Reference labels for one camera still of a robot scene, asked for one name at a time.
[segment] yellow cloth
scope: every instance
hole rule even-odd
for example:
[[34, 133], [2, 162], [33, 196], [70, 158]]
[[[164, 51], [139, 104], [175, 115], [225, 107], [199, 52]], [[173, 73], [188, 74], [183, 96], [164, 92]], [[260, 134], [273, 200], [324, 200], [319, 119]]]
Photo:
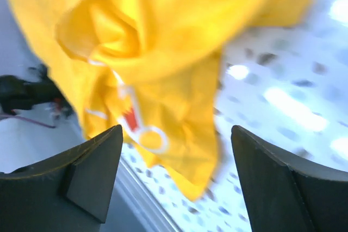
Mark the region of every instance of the yellow cloth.
[[122, 123], [147, 165], [163, 165], [196, 200], [219, 162], [213, 99], [221, 46], [248, 26], [292, 26], [309, 0], [9, 3], [85, 136]]

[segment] red cord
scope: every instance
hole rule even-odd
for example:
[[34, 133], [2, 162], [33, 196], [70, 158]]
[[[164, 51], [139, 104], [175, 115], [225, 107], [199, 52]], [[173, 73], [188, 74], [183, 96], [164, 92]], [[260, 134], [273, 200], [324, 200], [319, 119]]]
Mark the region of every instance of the red cord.
[[1, 118], [14, 118], [14, 119], [18, 119], [18, 120], [21, 120], [21, 121], [34, 123], [36, 125], [43, 126], [43, 127], [50, 128], [50, 129], [54, 129], [54, 128], [57, 127], [57, 126], [48, 125], [48, 124], [45, 124], [45, 123], [42, 123], [42, 122], [39, 122], [39, 121], [36, 121], [36, 120], [32, 120], [32, 119], [29, 119], [29, 118], [18, 116], [18, 115], [0, 114], [0, 119]]

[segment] dark object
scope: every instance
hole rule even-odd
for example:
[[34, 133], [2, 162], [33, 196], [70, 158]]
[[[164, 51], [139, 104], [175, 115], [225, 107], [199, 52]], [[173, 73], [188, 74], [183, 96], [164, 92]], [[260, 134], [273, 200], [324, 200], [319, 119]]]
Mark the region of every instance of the dark object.
[[278, 148], [240, 126], [232, 147], [253, 232], [348, 230], [348, 173]]
[[99, 231], [122, 142], [122, 128], [112, 127], [51, 158], [0, 173], [0, 231]]
[[49, 102], [59, 102], [60, 107], [65, 108], [66, 116], [73, 113], [60, 90], [49, 79], [47, 68], [40, 65], [39, 68], [30, 67], [39, 77], [38, 82], [29, 82], [16, 76], [0, 76], [0, 105], [3, 112], [16, 115], [14, 110], [32, 110], [34, 105]]

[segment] yellow fabric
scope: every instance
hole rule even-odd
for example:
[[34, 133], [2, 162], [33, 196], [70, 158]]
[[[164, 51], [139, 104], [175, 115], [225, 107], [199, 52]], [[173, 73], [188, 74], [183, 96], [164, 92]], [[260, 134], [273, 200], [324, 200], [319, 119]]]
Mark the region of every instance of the yellow fabric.
[[136, 101], [143, 125], [168, 141], [154, 153], [164, 140], [138, 133], [138, 151], [149, 167], [162, 164], [190, 200], [203, 193], [219, 162], [213, 99], [221, 46], [248, 26], [292, 26], [309, 2], [9, 0], [85, 136], [117, 124]]

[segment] red graphic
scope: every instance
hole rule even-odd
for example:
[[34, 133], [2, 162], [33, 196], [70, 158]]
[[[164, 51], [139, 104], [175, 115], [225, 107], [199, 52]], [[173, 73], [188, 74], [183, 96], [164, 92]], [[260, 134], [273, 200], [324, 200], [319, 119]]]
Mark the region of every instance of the red graphic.
[[136, 129], [139, 128], [138, 122], [136, 121], [136, 118], [135, 118], [135, 112], [133, 108], [131, 108], [130, 111], [126, 112], [123, 116], [125, 117], [128, 123], [128, 126], [130, 127], [132, 131], [135, 131]]

